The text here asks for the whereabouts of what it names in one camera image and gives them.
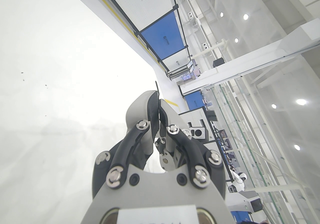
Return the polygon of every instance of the white robot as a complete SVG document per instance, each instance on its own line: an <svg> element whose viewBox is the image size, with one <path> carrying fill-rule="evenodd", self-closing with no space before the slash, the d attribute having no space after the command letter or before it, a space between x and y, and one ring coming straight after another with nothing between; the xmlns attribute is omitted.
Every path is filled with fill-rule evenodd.
<svg viewBox="0 0 320 224"><path fill-rule="evenodd" d="M233 182L229 182L228 184L228 190L230 193L240 192L245 190L245 183L244 181L247 180L247 175L245 173L236 173L232 170L231 174L234 178Z"/></svg>

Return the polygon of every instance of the black display monitor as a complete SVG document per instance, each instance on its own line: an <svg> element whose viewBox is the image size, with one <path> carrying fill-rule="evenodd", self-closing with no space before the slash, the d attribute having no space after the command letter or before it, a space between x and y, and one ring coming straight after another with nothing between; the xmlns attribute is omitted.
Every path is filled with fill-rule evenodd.
<svg viewBox="0 0 320 224"><path fill-rule="evenodd" d="M207 110L206 113L210 121L218 121L214 110Z"/></svg>

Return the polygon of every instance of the black frame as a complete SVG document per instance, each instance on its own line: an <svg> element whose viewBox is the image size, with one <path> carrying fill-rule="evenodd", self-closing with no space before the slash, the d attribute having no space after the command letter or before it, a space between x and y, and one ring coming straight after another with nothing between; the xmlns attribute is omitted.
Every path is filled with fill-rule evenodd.
<svg viewBox="0 0 320 224"><path fill-rule="evenodd" d="M154 25L155 23L157 23L159 20L161 20L161 19L164 18L165 16L167 16L169 13L174 12L174 11L176 10L176 11L177 11L178 18L179 18L180 26L181 26L181 29L182 29L182 34L183 34L183 39L184 39L185 46L184 46L183 49L175 52L174 54L176 54L176 53L178 53L178 52L180 52L180 51L182 51L182 50L184 50L184 49L187 49L188 57L189 57L189 59L191 58L191 57L190 57L190 52L189 52L189 49L188 49L188 45L187 45L187 41L186 41L186 37L185 37L185 34L184 34L184 30L183 30L183 26L182 26L182 22L181 22L179 10L178 10L178 7L179 7L179 6L178 6L176 0L173 0L173 1L174 1L174 6L172 7L172 9L171 9L170 11L168 11L167 13L165 13L164 15L162 15L160 18L158 18L157 20L155 20L153 23L151 23L150 25L148 25L147 27L145 27L145 28L142 29L141 31L139 31L139 30L137 29L137 27L136 27L136 26L134 25L134 23L130 20L130 18L129 18L129 17L127 16L127 14L123 11L123 9L120 7L120 5L117 3L116 0L110 0L110 1L111 1L111 2L113 3L113 5L117 8L117 10L123 15L123 17L126 19L126 21L130 24L131 28L132 28L133 31L134 31L135 36L136 36L136 37L139 36L139 37L141 38L141 40L145 43L147 49L149 49L149 50L153 53L153 55L157 58L158 63L161 63L161 65L166 69L166 73L170 72L170 70L169 70L169 68L165 65L165 63L163 62L163 60L166 59L166 58L168 58L168 57L170 57L171 55L168 56L168 57L166 57L166 58L164 58L164 59L160 59L160 57L159 57L159 56L157 55L157 53L152 49L151 45L146 41L146 39L142 36L141 33L142 33L144 30L146 30L147 28L149 28L150 26L152 26L152 25Z"/></svg>
<svg viewBox="0 0 320 224"><path fill-rule="evenodd" d="M195 108L195 109L193 109L193 110L189 110L189 111L180 113L179 115L186 114L186 113L189 113L189 112L192 112L192 111L196 111L196 110L199 110L199 109L202 109L202 110L203 110L204 115L205 115L205 117L206 117L206 119L207 119L207 121L208 121L208 124L209 124L209 126L210 126L211 132L212 132L213 137L214 137L214 140L211 140L211 141L209 141L208 143L215 143L215 142L217 143L217 146L218 146L220 155L221 155L221 157L222 157L223 163L225 164L226 170L227 170L228 175L229 175L229 177L230 177L230 180L226 180L226 182L232 182L232 181L234 180L234 179L233 179L233 176L232 176L232 174L231 174L231 172L230 172L230 169L229 169L229 167L228 167L227 160L226 160L226 158L224 157L223 150L222 150L221 146L219 145L218 136L217 136L215 130L213 129L213 127L212 127L212 125L211 125L211 122L210 122L210 120L209 120L209 118L208 118L208 115L207 115L207 112L206 112L206 108L205 108L204 106L198 107L198 108Z"/></svg>

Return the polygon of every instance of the recessed light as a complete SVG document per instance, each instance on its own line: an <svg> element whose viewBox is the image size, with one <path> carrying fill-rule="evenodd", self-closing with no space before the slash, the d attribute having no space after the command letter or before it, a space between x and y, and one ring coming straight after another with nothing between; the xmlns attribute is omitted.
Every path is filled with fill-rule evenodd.
<svg viewBox="0 0 320 224"><path fill-rule="evenodd" d="M300 98L300 99L297 99L297 100L296 100L296 103L299 104L299 105L301 105L301 106L303 106L303 105L305 105L305 104L307 103L307 101Z"/></svg>

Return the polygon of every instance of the speaker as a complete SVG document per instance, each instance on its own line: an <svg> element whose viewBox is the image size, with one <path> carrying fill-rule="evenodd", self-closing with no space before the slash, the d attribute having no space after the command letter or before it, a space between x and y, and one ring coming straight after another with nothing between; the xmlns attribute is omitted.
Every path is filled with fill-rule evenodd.
<svg viewBox="0 0 320 224"><path fill-rule="evenodd" d="M191 135L201 143L209 142L209 133L205 127L190 127Z"/></svg>

